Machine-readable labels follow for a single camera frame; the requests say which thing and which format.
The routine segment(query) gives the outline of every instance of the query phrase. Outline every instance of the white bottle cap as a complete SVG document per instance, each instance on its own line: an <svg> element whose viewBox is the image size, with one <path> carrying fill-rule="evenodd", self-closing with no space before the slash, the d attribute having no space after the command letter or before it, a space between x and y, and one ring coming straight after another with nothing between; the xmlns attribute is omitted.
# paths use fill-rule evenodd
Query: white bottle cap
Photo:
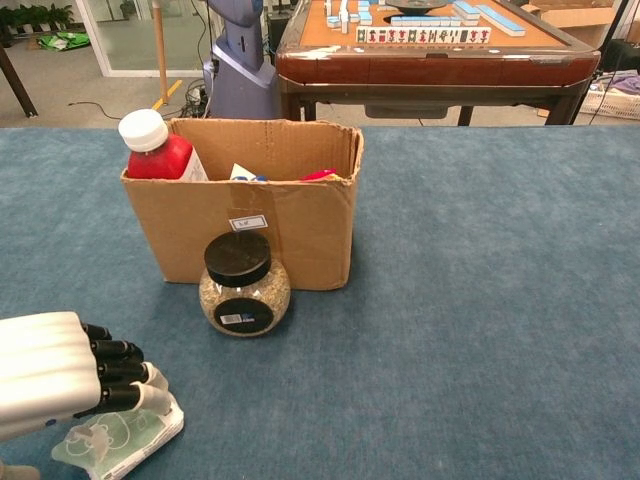
<svg viewBox="0 0 640 480"><path fill-rule="evenodd" d="M150 108L125 115L118 124L118 132L134 152L150 152L169 138L169 129L162 115Z"/></svg>

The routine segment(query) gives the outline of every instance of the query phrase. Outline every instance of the jar label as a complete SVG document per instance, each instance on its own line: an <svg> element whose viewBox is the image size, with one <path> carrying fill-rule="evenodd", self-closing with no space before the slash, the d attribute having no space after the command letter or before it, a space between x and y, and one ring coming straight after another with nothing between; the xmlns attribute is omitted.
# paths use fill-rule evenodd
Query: jar label
<svg viewBox="0 0 640 480"><path fill-rule="evenodd" d="M267 304L253 298L232 298L216 307L214 318L224 330L251 335L271 325L273 311Z"/></svg>

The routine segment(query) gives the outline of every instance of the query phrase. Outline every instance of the red bottle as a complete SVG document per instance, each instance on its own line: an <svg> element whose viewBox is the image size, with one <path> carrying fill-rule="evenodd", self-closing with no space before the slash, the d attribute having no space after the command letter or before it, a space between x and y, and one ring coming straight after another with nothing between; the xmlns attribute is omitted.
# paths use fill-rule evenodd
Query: red bottle
<svg viewBox="0 0 640 480"><path fill-rule="evenodd" d="M169 133L162 115L155 110L131 112L120 121L118 131L131 149L127 167L129 178L208 180L193 145Z"/></svg>

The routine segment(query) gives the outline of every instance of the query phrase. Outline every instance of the cardboard box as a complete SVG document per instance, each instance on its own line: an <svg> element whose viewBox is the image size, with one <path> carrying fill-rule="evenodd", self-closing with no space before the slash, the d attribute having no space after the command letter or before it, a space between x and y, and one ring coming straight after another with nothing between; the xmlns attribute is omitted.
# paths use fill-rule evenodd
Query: cardboard box
<svg viewBox="0 0 640 480"><path fill-rule="evenodd" d="M630 43L640 43L640 20L635 20L633 24L631 24L627 41Z"/></svg>
<svg viewBox="0 0 640 480"><path fill-rule="evenodd" d="M540 0L539 3L549 7L553 2L547 0L543 3L543 0ZM522 8L587 45L599 48L615 17L615 9L610 7L573 8L573 6L575 5L572 3L559 2L557 9L545 10L537 3L535 5L532 3L523 5Z"/></svg>
<svg viewBox="0 0 640 480"><path fill-rule="evenodd" d="M613 7L613 0L530 0L529 5L542 11Z"/></svg>
<svg viewBox="0 0 640 480"><path fill-rule="evenodd" d="M348 280L362 132L325 122L172 119L170 130L198 152L209 182L121 175L165 280L198 283L206 246L231 220L264 216L291 286L331 290ZM238 163L267 182L229 178ZM335 168L342 180L300 182Z"/></svg>

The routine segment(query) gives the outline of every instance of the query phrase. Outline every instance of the label on box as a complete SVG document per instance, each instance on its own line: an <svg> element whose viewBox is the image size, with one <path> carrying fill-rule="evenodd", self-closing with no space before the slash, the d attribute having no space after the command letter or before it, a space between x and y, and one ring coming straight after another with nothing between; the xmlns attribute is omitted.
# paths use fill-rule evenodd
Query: label on box
<svg viewBox="0 0 640 480"><path fill-rule="evenodd" d="M264 215L253 215L251 217L230 218L229 223L234 232L242 230L253 230L255 228L267 228L267 219Z"/></svg>

